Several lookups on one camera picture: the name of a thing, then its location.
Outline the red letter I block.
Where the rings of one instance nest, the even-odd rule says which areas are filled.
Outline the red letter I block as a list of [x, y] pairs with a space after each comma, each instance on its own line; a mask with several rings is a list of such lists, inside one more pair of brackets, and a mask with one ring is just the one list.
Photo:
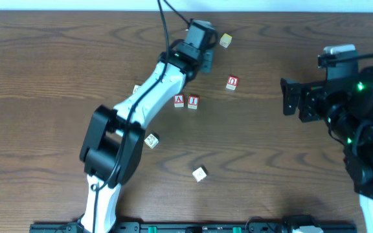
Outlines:
[[188, 97], [188, 108], [189, 109], [197, 109], [199, 105], [199, 97], [198, 96], [189, 96]]

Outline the red letter A block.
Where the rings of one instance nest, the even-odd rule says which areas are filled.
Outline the red letter A block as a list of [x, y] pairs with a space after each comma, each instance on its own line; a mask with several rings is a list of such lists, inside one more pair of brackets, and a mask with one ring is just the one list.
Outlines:
[[184, 107], [185, 106], [185, 98], [183, 94], [176, 94], [174, 96], [174, 107]]

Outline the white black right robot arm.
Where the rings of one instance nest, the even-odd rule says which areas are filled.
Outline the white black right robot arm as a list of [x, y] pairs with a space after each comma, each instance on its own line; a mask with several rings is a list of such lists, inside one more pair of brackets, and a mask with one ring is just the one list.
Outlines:
[[373, 232], [373, 67], [350, 76], [298, 83], [281, 79], [283, 113], [301, 122], [323, 120], [343, 145], [345, 169], [359, 195], [367, 232]]

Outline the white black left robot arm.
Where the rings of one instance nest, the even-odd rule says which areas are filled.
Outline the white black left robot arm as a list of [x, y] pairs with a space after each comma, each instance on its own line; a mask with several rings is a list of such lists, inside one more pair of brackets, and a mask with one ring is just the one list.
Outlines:
[[89, 194], [81, 226], [86, 232], [109, 232], [115, 225], [120, 188], [139, 165], [145, 131], [161, 108], [198, 72], [209, 72], [213, 49], [197, 49], [179, 39], [162, 52], [150, 77], [125, 101], [93, 113], [79, 159]]

